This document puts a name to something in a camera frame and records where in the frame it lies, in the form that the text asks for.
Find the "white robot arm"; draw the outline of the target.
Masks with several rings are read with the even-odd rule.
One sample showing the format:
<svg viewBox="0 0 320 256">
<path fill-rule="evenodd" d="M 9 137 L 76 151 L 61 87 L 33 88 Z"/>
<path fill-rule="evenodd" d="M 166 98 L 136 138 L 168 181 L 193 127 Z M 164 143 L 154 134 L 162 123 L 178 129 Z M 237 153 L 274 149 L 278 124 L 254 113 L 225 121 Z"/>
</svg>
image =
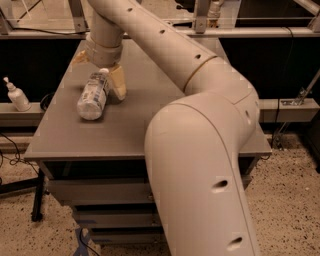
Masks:
<svg viewBox="0 0 320 256">
<path fill-rule="evenodd" d="M 239 171 L 255 132 L 255 88 L 214 52 L 137 0 L 87 0 L 86 56 L 118 64 L 129 36 L 182 91 L 152 118 L 144 143 L 154 201 L 172 256 L 260 256 Z"/>
</svg>

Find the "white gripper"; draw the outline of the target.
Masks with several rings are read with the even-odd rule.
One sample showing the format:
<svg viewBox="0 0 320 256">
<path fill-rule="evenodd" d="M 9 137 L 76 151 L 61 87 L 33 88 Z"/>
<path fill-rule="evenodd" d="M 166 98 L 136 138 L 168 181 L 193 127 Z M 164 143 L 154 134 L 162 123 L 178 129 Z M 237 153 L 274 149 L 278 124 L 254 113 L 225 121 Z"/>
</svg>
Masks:
<svg viewBox="0 0 320 256">
<path fill-rule="evenodd" d="M 72 59 L 71 64 L 76 65 L 90 61 L 99 68 L 112 67 L 109 70 L 111 87 L 116 97 L 123 101 L 127 94 L 126 82 L 123 68 L 117 64 L 121 59 L 122 49 L 122 45 L 117 47 L 101 46 L 88 34 L 85 41 L 85 50 L 79 52 Z"/>
</svg>

